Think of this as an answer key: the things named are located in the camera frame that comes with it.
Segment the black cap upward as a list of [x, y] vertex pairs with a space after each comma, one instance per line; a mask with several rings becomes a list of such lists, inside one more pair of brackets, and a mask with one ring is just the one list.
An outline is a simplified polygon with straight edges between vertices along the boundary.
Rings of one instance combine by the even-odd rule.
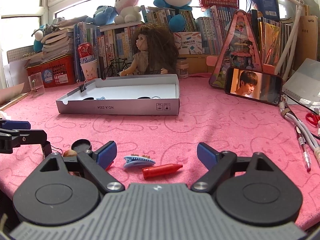
[[85, 150], [91, 150], [92, 145], [91, 142], [87, 139], [78, 139], [72, 143], [71, 149], [79, 153]]

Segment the brown hazelnut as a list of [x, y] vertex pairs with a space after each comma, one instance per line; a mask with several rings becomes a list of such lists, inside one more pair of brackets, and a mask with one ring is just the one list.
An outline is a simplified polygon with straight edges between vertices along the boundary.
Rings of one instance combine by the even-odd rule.
[[72, 150], [72, 149], [69, 149], [69, 150], [66, 150], [64, 153], [63, 153], [63, 156], [64, 157], [74, 157], [74, 156], [77, 156], [77, 152], [75, 150]]

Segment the blue bear hair clip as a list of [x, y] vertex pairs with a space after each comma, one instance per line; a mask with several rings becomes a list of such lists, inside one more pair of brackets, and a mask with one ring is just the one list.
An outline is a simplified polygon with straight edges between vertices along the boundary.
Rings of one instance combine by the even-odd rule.
[[125, 164], [124, 168], [132, 168], [132, 167], [150, 167], [155, 165], [155, 161], [138, 155], [127, 155], [124, 157]]

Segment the red crayon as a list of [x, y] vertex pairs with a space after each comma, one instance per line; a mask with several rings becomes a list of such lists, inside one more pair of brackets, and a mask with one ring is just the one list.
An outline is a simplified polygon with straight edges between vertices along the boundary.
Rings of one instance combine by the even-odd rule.
[[108, 170], [111, 168], [111, 166], [113, 165], [113, 163], [114, 163], [114, 161], [112, 161], [112, 162], [110, 163], [110, 165], [108, 165], [108, 167], [105, 168], [105, 171], [108, 171]]
[[142, 169], [145, 180], [159, 176], [174, 174], [183, 167], [181, 164], [165, 164], [160, 166], [146, 167]]

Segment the large black binder clip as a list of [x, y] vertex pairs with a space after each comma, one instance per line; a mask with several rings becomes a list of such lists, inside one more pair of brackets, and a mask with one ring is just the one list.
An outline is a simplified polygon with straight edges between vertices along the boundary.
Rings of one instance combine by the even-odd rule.
[[56, 152], [56, 153], [63, 155], [63, 150], [61, 148], [58, 148], [58, 147], [51, 145], [51, 149], [52, 149], [52, 152]]

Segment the small binder clip on tray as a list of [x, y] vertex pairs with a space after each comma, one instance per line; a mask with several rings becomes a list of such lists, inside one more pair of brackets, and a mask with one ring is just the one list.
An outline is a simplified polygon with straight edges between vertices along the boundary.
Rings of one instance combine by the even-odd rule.
[[84, 81], [77, 80], [76, 83], [81, 93], [87, 89], [87, 83], [88, 83], [87, 80], [84, 80]]

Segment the red pen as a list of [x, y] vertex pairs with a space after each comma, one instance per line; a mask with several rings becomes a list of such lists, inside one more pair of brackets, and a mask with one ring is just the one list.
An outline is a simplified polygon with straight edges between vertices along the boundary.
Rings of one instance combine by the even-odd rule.
[[302, 152], [302, 158], [303, 158], [303, 163], [305, 166], [305, 169], [307, 172], [311, 171], [311, 160], [310, 160], [310, 155], [309, 152], [306, 148], [306, 143], [305, 143], [305, 139], [301, 133], [301, 130], [299, 129], [298, 126], [295, 126], [295, 132], [296, 132], [296, 136], [297, 136], [297, 140], [300, 146], [300, 150]]

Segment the black smartphone playing video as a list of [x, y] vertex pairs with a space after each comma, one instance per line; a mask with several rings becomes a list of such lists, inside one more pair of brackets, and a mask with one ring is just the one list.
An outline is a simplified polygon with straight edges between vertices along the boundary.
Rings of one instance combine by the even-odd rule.
[[226, 74], [225, 93], [240, 98], [278, 105], [282, 94], [281, 77], [250, 69], [229, 68]]

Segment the stack of books on basket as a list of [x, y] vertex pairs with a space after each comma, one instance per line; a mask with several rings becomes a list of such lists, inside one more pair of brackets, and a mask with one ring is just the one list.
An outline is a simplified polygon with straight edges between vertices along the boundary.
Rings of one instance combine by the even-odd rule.
[[71, 54], [73, 52], [74, 25], [86, 18], [85, 15], [71, 20], [66, 20], [64, 17], [53, 19], [41, 40], [42, 51], [35, 53], [32, 49], [30, 52], [24, 53], [22, 57], [29, 59], [30, 63], [38, 63], [46, 62], [63, 54]]

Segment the miniature black bicycle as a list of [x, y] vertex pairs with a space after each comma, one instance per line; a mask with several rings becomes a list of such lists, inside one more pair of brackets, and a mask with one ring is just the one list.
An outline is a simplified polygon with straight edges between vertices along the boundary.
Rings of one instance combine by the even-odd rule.
[[112, 59], [111, 63], [104, 69], [102, 79], [119, 76], [120, 72], [129, 68], [130, 65], [131, 61], [128, 61], [127, 58]]

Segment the red beer can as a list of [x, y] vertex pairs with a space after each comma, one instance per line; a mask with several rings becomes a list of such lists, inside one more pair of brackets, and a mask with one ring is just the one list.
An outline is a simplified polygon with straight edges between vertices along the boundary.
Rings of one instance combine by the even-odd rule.
[[81, 64], [96, 60], [93, 46], [89, 42], [78, 45], [78, 55]]

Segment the small brown jar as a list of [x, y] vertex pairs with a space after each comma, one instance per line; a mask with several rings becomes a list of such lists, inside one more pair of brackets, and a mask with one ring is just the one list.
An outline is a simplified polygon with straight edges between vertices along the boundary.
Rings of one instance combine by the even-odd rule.
[[185, 79], [188, 74], [189, 63], [186, 60], [179, 59], [176, 64], [176, 74], [180, 79]]

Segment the pink triangular toy case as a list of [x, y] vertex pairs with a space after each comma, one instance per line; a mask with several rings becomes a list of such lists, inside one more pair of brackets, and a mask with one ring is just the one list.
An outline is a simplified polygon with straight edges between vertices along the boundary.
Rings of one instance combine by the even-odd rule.
[[274, 73], [274, 66], [261, 62], [257, 41], [245, 11], [235, 10], [227, 30], [223, 28], [227, 19], [225, 10], [218, 9], [214, 5], [206, 10], [206, 14], [213, 19], [217, 41], [220, 44], [220, 53], [209, 78], [211, 87], [224, 88], [227, 71], [230, 68], [256, 70], [267, 74]]

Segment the label printer box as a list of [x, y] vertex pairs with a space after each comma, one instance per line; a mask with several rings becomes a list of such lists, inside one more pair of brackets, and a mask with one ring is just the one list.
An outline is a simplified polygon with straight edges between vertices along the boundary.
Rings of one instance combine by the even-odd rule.
[[200, 32], [176, 32], [173, 35], [179, 54], [202, 54], [202, 36]]

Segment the small blue bear plush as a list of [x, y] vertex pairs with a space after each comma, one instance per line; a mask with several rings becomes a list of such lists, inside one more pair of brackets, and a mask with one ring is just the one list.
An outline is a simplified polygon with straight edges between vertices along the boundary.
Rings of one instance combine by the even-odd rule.
[[108, 25], [114, 22], [117, 11], [114, 7], [101, 5], [97, 7], [93, 17], [87, 17], [85, 22], [96, 26]]

